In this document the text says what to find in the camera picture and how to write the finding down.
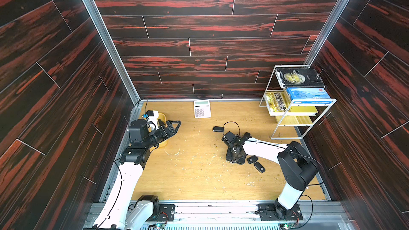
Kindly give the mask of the white calculator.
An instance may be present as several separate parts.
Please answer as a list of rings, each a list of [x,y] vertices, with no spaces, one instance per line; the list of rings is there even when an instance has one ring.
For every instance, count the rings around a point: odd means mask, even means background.
[[[195,100],[193,101],[193,104],[195,118],[210,118],[212,116],[209,100]]]

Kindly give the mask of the large black smart key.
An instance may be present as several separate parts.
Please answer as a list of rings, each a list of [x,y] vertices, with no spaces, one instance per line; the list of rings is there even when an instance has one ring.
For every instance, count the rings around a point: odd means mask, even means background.
[[[223,133],[224,132],[224,127],[214,126],[213,127],[213,132]]]

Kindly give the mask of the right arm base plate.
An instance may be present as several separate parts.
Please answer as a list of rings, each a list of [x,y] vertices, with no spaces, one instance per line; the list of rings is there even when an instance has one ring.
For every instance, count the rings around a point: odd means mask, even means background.
[[[286,209],[278,203],[259,203],[255,214],[262,221],[301,221],[303,215],[299,204],[295,204],[291,209]]]

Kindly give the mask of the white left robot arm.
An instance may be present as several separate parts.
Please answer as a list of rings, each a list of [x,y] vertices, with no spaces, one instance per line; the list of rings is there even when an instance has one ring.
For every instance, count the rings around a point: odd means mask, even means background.
[[[179,120],[158,120],[158,127],[150,131],[150,123],[145,119],[131,122],[128,128],[130,146],[121,154],[119,163],[115,164],[118,174],[114,187],[91,229],[139,230],[147,220],[160,218],[159,199],[155,195],[140,197],[130,213],[128,208],[152,149],[176,135],[181,124]]]

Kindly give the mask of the yellow book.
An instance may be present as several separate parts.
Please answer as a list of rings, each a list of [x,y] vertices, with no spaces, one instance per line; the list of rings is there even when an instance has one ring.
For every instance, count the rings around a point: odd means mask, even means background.
[[[290,99],[285,92],[267,92],[264,95],[270,116],[283,116],[290,106]],[[291,106],[286,116],[316,116],[318,110],[314,106]]]

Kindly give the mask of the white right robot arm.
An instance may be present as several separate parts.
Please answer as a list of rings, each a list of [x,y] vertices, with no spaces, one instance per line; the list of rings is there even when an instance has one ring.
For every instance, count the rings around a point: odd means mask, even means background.
[[[243,165],[247,156],[257,156],[281,167],[286,184],[274,203],[272,212],[279,219],[286,219],[296,211],[296,204],[307,186],[318,173],[318,162],[298,142],[277,144],[256,139],[250,133],[242,137],[232,132],[223,135],[227,145],[226,160]]]

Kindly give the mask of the black car key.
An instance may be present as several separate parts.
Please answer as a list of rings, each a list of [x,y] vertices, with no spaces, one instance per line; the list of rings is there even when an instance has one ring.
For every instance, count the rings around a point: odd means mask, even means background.
[[[266,170],[265,167],[262,164],[260,164],[259,162],[255,162],[254,166],[261,174],[264,173],[265,170]]]
[[[254,164],[258,161],[258,157],[256,155],[252,155],[249,158],[247,158],[247,163],[248,164]]]

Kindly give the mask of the yellow plastic storage box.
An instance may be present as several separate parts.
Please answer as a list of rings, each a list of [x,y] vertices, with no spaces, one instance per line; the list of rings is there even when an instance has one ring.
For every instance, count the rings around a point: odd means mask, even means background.
[[[166,116],[163,113],[159,113],[158,119],[157,119],[157,126],[159,129],[159,134],[160,134],[160,143],[158,145],[158,148],[162,149],[164,148],[168,141],[167,141],[167,134],[166,134]]]

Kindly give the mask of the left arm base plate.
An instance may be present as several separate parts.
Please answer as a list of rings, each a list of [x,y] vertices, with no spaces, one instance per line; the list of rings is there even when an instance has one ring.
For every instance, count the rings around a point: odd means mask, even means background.
[[[169,222],[174,221],[175,218],[175,205],[174,204],[160,204],[159,205],[159,216],[156,221]]]

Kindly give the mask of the white metal shelf rack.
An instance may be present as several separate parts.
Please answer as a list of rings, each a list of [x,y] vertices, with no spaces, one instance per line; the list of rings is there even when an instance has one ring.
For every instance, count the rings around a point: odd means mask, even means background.
[[[308,65],[273,68],[259,103],[276,119],[271,139],[302,139],[335,105],[318,72]]]

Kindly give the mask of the black book gold emblem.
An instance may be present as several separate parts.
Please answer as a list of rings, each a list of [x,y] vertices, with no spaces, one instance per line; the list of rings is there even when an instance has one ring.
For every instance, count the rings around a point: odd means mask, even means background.
[[[315,69],[278,68],[275,74],[281,88],[325,88]]]

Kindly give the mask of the blue book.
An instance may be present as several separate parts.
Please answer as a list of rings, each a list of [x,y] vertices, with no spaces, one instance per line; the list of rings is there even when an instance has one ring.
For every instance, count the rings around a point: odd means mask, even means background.
[[[324,88],[289,87],[285,89],[294,104],[330,104],[332,98]]]

